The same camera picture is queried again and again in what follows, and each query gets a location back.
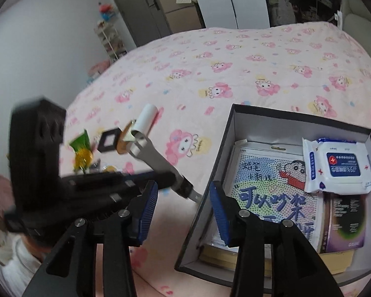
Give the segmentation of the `small black square frame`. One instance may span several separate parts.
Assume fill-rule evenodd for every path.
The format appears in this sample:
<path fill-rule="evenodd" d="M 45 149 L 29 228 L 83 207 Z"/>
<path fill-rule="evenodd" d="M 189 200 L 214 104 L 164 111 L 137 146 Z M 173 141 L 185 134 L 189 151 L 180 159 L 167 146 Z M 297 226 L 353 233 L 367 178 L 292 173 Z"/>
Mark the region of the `small black square frame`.
<path fill-rule="evenodd" d="M 115 151 L 121 133 L 122 131 L 118 127 L 111 129 L 111 130 L 104 131 L 100 138 L 97 150 L 100 153 Z"/>

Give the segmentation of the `white smart watch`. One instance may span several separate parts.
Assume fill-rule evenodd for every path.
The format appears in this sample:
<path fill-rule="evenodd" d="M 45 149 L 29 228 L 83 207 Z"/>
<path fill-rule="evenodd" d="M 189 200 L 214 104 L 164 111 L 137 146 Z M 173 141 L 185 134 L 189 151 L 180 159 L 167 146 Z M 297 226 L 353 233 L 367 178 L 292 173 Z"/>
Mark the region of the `white smart watch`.
<path fill-rule="evenodd" d="M 170 188 L 183 198 L 188 198 L 195 203 L 200 203 L 202 195 L 194 190 L 194 186 L 179 173 L 154 147 L 152 141 L 139 131 L 135 131 L 134 141 L 129 146 L 128 152 L 136 160 L 144 162 L 155 172 L 170 172 L 175 176 Z"/>

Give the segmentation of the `white paper roll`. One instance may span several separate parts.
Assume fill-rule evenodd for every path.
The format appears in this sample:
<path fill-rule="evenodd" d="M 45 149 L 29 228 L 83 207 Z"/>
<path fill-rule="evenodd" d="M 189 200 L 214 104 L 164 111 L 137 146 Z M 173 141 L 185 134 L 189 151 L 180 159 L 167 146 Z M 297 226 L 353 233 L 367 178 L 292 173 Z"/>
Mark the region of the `white paper roll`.
<path fill-rule="evenodd" d="M 135 124 L 131 129 L 131 134 L 133 136 L 137 135 L 138 133 L 148 135 L 157 113 L 158 109 L 155 105 L 146 104 L 140 115 L 137 117 Z"/>

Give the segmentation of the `green yellow snack packet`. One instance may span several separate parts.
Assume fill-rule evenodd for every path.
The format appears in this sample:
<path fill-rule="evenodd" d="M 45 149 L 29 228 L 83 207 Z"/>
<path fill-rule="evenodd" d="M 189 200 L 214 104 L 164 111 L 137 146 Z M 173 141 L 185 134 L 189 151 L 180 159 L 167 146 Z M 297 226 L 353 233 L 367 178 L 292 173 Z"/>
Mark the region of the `green yellow snack packet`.
<path fill-rule="evenodd" d="M 70 147 L 73 149 L 75 155 L 73 171 L 81 171 L 85 174 L 93 160 L 90 138 L 86 129 L 76 138 L 71 140 Z"/>

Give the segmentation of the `purple green book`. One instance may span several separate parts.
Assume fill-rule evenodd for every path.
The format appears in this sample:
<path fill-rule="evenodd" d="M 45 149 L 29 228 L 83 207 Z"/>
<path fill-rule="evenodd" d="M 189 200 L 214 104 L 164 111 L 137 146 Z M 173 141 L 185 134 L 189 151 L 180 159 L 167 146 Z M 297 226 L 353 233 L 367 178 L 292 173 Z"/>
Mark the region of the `purple green book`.
<path fill-rule="evenodd" d="M 324 194 L 319 253 L 362 248 L 367 224 L 366 195 Z"/>

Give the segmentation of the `cartoon diamond painting kit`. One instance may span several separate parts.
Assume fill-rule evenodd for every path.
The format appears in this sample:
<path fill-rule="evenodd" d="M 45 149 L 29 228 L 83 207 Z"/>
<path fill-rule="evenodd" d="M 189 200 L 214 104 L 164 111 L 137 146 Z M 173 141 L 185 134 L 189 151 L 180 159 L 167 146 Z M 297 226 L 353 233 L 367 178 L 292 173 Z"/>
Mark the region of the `cartoon diamond painting kit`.
<path fill-rule="evenodd" d="M 222 187 L 240 208 L 264 221 L 293 221 L 314 249 L 319 248 L 324 197 L 304 191 L 301 146 L 236 142 Z"/>

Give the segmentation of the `brown wooden comb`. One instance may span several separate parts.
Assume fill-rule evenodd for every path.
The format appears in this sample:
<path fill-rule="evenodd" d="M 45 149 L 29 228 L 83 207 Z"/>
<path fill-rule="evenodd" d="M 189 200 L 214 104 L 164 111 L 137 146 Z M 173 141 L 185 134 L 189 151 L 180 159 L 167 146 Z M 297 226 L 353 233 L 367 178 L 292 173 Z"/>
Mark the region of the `brown wooden comb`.
<path fill-rule="evenodd" d="M 116 151 L 119 155 L 126 154 L 128 152 L 128 147 L 135 140 L 135 137 L 132 134 L 133 126 L 135 123 L 135 119 L 129 121 L 124 130 L 121 131 L 116 145 Z"/>

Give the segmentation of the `black storage box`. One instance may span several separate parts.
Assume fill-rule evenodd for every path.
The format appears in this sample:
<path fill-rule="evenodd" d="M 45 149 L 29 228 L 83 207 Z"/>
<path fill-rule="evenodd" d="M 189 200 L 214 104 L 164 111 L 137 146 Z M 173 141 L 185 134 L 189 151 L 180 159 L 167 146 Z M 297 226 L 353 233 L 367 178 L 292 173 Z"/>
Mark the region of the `black storage box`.
<path fill-rule="evenodd" d="M 371 276 L 371 130 L 233 105 L 175 269 L 233 296 L 340 296 Z"/>

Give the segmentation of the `white wet wipes pack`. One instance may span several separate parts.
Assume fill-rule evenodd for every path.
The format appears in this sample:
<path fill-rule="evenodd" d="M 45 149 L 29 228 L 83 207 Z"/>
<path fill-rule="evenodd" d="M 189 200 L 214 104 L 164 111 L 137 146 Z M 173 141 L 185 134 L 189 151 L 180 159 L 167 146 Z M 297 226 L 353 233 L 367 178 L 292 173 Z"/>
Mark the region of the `white wet wipes pack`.
<path fill-rule="evenodd" d="M 322 137 L 302 140 L 305 188 L 308 193 L 367 195 L 371 192 L 371 163 L 361 142 Z"/>

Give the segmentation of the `white shelf rack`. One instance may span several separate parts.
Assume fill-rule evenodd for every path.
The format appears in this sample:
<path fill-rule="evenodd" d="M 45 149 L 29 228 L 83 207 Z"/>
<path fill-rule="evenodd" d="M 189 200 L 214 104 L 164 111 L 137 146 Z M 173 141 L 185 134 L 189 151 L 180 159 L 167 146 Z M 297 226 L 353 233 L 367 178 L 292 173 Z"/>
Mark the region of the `white shelf rack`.
<path fill-rule="evenodd" d="M 93 30 L 112 63 L 126 55 L 127 50 L 124 42 L 118 30 L 112 24 L 99 20 Z"/>

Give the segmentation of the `pink cartoon print blanket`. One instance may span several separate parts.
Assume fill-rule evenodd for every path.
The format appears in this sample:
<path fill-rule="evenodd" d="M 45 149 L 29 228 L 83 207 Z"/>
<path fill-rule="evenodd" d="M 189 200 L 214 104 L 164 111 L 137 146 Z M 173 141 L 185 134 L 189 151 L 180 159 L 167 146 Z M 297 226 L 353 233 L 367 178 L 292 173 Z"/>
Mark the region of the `pink cartoon print blanket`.
<path fill-rule="evenodd" d="M 156 40 L 114 63 L 68 107 L 60 171 L 72 171 L 70 142 L 80 133 L 97 140 L 153 104 L 151 141 L 203 192 L 235 103 L 371 129 L 371 57 L 326 22 L 210 28 Z"/>

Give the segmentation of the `red blue plush toy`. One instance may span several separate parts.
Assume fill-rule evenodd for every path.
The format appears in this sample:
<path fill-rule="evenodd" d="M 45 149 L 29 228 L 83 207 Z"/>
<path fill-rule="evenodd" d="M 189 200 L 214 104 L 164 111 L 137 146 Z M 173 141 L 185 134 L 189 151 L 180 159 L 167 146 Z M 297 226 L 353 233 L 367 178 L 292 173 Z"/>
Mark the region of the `red blue plush toy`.
<path fill-rule="evenodd" d="M 112 4 L 110 3 L 98 3 L 99 13 L 102 19 L 106 22 L 111 20 L 115 15 L 116 11 Z"/>

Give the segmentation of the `grey door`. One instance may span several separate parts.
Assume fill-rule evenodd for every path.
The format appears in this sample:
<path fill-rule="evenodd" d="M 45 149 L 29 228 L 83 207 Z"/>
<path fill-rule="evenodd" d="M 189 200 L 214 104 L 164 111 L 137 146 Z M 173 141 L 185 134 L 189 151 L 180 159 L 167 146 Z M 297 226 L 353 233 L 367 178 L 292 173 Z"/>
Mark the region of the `grey door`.
<path fill-rule="evenodd" d="M 171 35 L 159 0 L 114 0 L 137 47 Z"/>

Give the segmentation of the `grey upholstered headboard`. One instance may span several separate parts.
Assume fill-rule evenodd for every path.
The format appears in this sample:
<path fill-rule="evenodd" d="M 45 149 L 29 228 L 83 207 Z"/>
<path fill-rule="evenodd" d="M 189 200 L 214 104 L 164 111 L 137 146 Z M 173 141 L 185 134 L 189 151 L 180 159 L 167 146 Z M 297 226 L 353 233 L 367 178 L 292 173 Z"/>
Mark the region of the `grey upholstered headboard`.
<path fill-rule="evenodd" d="M 342 30 L 371 54 L 371 13 L 361 0 L 341 0 Z"/>

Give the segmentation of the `white wardrobe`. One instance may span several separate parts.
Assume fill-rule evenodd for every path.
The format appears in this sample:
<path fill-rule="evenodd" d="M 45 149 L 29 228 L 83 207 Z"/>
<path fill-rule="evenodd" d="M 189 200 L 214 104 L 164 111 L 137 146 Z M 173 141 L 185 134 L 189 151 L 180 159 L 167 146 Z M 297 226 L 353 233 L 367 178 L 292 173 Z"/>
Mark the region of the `white wardrobe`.
<path fill-rule="evenodd" d="M 267 29 L 266 0 L 197 0 L 206 27 Z"/>

